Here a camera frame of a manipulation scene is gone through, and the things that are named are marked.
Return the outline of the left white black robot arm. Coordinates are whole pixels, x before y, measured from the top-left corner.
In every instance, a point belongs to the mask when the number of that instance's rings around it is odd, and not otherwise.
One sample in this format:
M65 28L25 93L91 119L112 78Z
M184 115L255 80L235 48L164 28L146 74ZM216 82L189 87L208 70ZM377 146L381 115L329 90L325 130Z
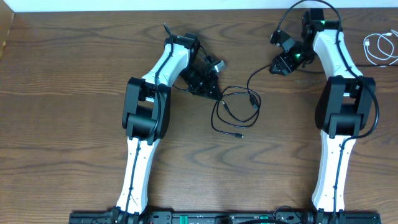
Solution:
M178 77L193 95L220 101L217 74L224 62L205 57L195 63L201 43L194 34L172 35L164 52L142 78L130 78L126 86L122 127L126 131L128 157L122 192L116 206L141 215L147 206L152 160L170 122L171 90Z

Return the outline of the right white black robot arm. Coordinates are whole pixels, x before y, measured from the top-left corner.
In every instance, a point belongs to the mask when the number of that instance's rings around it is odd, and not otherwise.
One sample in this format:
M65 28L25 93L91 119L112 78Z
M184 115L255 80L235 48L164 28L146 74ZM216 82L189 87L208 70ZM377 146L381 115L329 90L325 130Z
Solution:
M282 48L270 72L289 75L315 57L321 61L326 84L315 108L315 125L320 130L322 152L318 180L312 195L316 210L341 213L345 209L344 189L351 151L368 121L371 107L377 107L376 83L357 69L345 46L340 21L303 19L302 41L276 29L270 37Z

